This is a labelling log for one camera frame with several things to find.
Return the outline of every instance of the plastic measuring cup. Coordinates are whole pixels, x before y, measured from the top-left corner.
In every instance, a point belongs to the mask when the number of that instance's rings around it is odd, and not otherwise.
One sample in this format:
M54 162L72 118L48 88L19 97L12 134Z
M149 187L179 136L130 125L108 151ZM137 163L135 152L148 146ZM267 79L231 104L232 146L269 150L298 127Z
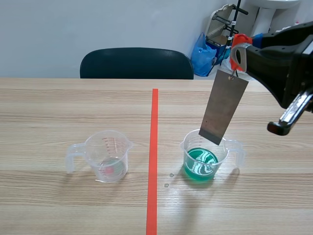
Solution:
M221 164L231 153L236 154L236 165L244 164L246 152L238 141L223 140L220 145L199 135L199 130L189 132L180 147L184 151L183 167L196 180L211 180Z
M67 173L74 171L74 157L82 156L91 166L98 181L114 182L124 177L128 169L127 154L133 146L126 136L117 131L101 131L84 143L67 149Z

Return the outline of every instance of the clear plastic cup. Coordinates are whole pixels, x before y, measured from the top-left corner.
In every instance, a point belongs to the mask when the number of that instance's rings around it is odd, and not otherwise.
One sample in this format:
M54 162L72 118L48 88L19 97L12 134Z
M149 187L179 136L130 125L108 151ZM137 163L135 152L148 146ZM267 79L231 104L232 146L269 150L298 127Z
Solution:
M101 131L84 143L67 149L67 173L74 171L74 157L82 156L91 166L98 181L115 182L124 177L128 169L127 154L133 146L126 136L117 131Z
M189 132L180 147L184 151L183 167L195 180L211 180L221 164L231 153L236 154L236 165L244 164L246 152L238 141L223 140L220 145L199 135L199 130Z

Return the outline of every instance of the table surface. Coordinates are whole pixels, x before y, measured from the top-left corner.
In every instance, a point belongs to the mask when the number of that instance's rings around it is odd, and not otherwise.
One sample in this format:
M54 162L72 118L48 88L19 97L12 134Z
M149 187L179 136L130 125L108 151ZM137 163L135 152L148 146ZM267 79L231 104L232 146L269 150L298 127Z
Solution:
M229 159L204 185L181 170L179 143L200 127L213 81L3 78L0 84L0 234L144 235L152 88L159 89L159 235L312 234L313 117L304 113L288 136L269 133L267 123L283 109L257 81L225 134L244 143L245 165L236 169ZM125 178L99 183L81 158L66 174L67 147L101 130L134 142Z

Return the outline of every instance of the metal plate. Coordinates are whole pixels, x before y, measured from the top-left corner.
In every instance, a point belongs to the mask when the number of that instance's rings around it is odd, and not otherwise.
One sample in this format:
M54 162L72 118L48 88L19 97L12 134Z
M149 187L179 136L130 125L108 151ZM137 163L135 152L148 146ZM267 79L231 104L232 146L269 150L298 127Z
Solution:
M199 135L219 145L248 82L218 70Z

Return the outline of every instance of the black chair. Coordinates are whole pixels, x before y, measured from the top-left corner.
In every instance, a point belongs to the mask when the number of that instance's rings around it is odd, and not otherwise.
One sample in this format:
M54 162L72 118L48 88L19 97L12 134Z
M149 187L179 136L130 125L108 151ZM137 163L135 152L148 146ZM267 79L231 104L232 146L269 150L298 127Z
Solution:
M80 66L81 78L194 79L189 58L174 50L110 48L90 52Z

